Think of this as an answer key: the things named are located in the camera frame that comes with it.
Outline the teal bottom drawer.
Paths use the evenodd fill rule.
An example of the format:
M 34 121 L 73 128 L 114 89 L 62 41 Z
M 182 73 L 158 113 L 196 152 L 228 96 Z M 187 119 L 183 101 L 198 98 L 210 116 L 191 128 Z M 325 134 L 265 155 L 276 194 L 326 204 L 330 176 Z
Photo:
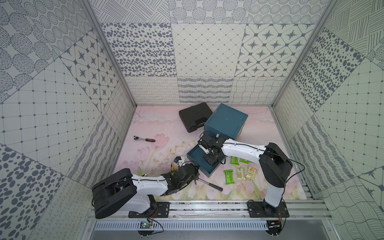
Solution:
M 226 163 L 226 157 L 221 156 L 219 157 L 219 160 L 211 166 L 204 158 L 205 152 L 198 146 L 196 145 L 193 147 L 188 153 L 187 153 L 187 158 L 189 161 L 195 163 L 196 165 L 199 166 L 200 171 L 206 175 L 206 177 L 210 177 L 213 172 L 219 167 L 219 165 L 225 164 Z

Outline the teal drawer cabinet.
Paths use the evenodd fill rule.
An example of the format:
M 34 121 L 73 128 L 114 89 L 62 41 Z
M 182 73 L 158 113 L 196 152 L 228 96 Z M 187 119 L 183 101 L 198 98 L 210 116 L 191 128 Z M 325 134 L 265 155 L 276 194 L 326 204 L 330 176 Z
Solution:
M 204 132 L 237 140 L 248 115 L 221 103 L 205 122 Z

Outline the green cookie packet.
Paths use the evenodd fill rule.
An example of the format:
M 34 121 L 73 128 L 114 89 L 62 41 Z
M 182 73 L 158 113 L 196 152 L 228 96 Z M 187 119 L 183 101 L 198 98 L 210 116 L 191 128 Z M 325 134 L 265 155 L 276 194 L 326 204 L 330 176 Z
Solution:
M 238 157 L 231 157 L 231 164 L 232 165 L 239 165 L 239 158 Z
M 235 183 L 233 170 L 224 170 L 226 185 L 232 185 Z

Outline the green cookie packet barcode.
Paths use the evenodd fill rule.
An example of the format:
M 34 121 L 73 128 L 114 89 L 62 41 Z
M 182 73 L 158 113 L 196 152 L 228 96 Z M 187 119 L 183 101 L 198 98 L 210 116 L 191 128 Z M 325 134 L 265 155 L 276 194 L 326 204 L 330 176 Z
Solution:
M 244 164 L 249 164 L 250 163 L 250 161 L 244 160 L 244 159 L 240 159 L 239 162 L 240 163 L 244 163 Z

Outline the yellow cookie packet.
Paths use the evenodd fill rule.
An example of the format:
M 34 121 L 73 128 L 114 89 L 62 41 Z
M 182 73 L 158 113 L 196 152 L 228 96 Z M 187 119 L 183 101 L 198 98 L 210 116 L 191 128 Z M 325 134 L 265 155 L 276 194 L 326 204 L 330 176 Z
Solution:
M 246 180 L 245 166 L 236 166 L 236 175 L 237 175 L 238 181 L 245 181 Z
M 257 169 L 254 168 L 254 167 L 248 167 L 248 171 L 247 171 L 247 174 L 246 174 L 246 178 L 251 180 L 251 181 L 254 181 L 255 180 L 255 176 L 256 176 L 256 173 L 257 173 Z

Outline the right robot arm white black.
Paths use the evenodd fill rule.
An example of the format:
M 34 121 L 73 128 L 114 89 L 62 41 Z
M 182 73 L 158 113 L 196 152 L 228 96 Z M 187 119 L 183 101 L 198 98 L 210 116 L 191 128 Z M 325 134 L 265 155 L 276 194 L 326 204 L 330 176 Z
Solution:
M 291 171 L 295 162 L 277 144 L 256 146 L 223 136 L 203 134 L 198 140 L 198 146 L 205 152 L 204 158 L 209 163 L 216 163 L 225 157 L 237 157 L 259 165 L 268 183 L 263 205 L 277 210 L 283 200 L 287 182 L 293 177 Z

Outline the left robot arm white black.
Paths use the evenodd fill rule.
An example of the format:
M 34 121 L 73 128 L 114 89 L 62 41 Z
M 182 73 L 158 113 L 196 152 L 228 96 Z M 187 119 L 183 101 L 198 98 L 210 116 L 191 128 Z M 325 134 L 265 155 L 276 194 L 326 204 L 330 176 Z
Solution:
M 141 177 L 122 169 L 92 187 L 96 219 L 107 218 L 123 206 L 148 217 L 156 211 L 155 196 L 176 194 L 199 177 L 199 167 L 186 163 L 159 177 Z

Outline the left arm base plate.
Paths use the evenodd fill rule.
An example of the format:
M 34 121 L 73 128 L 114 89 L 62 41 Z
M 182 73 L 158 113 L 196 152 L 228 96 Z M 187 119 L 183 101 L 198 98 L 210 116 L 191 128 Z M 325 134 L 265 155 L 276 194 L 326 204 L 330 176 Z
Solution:
M 150 207 L 142 214 L 137 212 L 129 212 L 129 218 L 147 219 L 147 218 L 168 218 L 170 211 L 170 202 L 157 202 L 156 207 Z

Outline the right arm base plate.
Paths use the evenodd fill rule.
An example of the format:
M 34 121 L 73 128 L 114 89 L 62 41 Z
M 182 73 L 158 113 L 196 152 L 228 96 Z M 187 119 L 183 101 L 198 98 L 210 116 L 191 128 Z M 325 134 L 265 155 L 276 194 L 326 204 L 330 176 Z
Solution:
M 281 201 L 278 207 L 273 207 L 265 201 L 247 201 L 250 218 L 288 218 L 290 216 L 285 202 Z

